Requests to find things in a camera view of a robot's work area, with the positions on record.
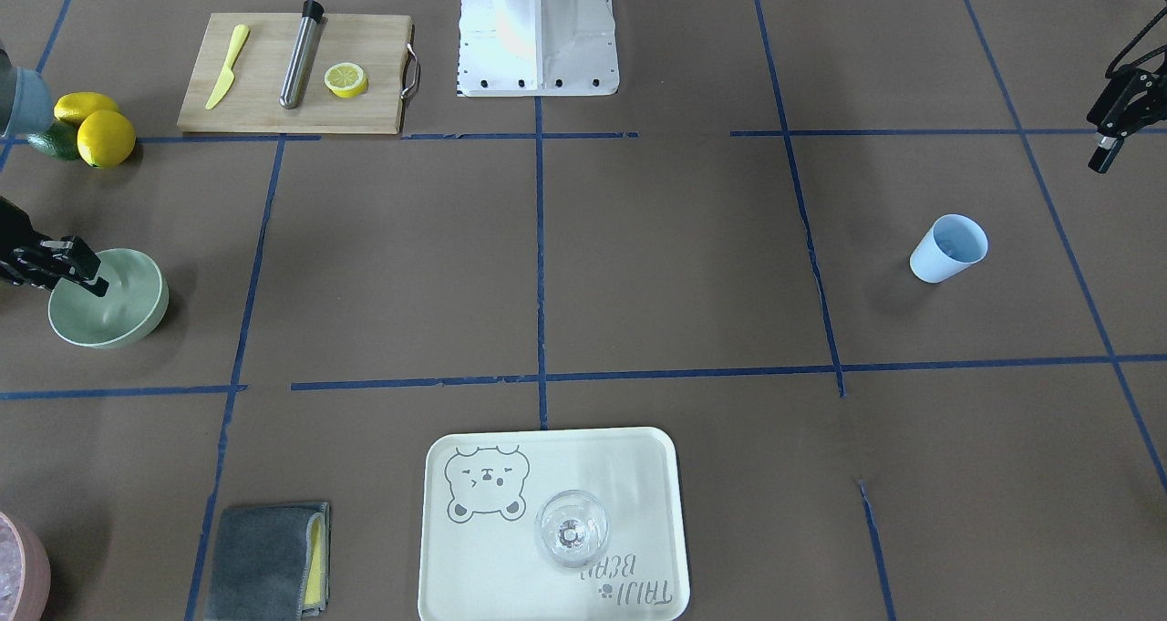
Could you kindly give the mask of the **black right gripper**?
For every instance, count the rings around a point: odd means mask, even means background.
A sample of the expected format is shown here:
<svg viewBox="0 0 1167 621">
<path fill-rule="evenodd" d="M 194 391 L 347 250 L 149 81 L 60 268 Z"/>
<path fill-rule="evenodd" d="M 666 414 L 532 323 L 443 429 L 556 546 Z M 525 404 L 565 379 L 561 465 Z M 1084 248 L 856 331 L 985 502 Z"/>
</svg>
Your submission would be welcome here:
<svg viewBox="0 0 1167 621">
<path fill-rule="evenodd" d="M 18 258 L 32 254 L 28 266 Z M 1 279 L 14 287 L 55 289 L 61 281 L 69 281 L 88 289 L 93 296 L 106 296 L 109 281 L 98 275 L 102 261 L 81 237 L 51 239 L 35 231 L 28 214 L 8 198 L 1 197 Z"/>
</svg>

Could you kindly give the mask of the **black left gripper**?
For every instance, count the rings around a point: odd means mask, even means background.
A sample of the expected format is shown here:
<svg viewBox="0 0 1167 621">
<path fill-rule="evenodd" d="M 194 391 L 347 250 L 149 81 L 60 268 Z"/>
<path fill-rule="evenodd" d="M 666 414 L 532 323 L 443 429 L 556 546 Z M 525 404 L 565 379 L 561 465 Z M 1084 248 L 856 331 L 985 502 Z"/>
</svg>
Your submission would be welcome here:
<svg viewBox="0 0 1167 621">
<path fill-rule="evenodd" d="M 1104 175 L 1111 167 L 1126 135 L 1163 121 L 1163 63 L 1153 67 L 1163 47 L 1156 47 L 1130 63 L 1124 60 L 1133 46 L 1124 48 L 1107 69 L 1107 85 L 1086 113 L 1097 130 L 1097 147 L 1088 167 Z"/>
</svg>

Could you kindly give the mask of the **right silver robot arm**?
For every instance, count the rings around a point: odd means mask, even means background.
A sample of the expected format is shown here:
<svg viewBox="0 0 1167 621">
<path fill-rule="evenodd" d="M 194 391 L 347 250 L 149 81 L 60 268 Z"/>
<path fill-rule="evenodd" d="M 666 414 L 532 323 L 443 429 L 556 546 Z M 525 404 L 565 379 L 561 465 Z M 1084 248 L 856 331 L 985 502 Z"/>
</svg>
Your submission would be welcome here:
<svg viewBox="0 0 1167 621">
<path fill-rule="evenodd" d="M 12 63 L 1 50 L 1 126 L 4 139 L 42 132 L 54 121 L 49 89 L 40 74 Z M 72 282 L 93 296 L 105 296 L 109 281 L 98 274 L 102 260 L 81 237 L 53 239 L 34 229 L 29 215 L 1 198 L 1 275 L 11 285 L 55 289 Z"/>
</svg>

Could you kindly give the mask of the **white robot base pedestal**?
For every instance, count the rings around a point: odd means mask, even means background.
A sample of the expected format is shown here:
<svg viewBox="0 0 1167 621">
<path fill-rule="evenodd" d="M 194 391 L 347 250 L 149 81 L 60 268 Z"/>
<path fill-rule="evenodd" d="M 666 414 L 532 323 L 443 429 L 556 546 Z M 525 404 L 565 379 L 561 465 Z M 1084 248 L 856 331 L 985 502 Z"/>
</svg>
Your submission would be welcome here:
<svg viewBox="0 0 1167 621">
<path fill-rule="evenodd" d="M 621 84 L 613 0 L 460 0 L 456 93 L 594 97 Z"/>
</svg>

